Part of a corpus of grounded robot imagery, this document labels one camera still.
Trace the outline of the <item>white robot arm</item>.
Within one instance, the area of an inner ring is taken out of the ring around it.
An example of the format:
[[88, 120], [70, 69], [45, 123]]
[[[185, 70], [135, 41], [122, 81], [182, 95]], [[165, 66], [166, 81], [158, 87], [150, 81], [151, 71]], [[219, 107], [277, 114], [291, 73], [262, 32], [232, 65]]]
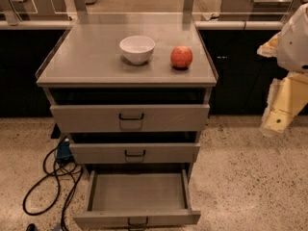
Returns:
[[260, 131], [272, 137], [283, 133], [308, 104], [308, 5], [301, 5], [281, 31], [261, 45], [257, 54], [275, 57], [288, 74], [274, 78]]

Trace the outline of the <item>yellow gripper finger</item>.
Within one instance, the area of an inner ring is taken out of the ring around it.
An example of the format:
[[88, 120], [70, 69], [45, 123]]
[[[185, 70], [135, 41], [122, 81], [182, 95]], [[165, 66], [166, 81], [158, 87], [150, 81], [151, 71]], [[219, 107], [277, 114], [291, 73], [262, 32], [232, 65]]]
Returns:
[[267, 42], [262, 44], [257, 49], [257, 54], [263, 57], [276, 57], [277, 56], [277, 45], [280, 34], [277, 33], [271, 37]]
[[308, 104], [308, 75], [289, 72], [282, 80], [273, 79], [267, 103], [260, 131], [273, 137], [283, 133]]

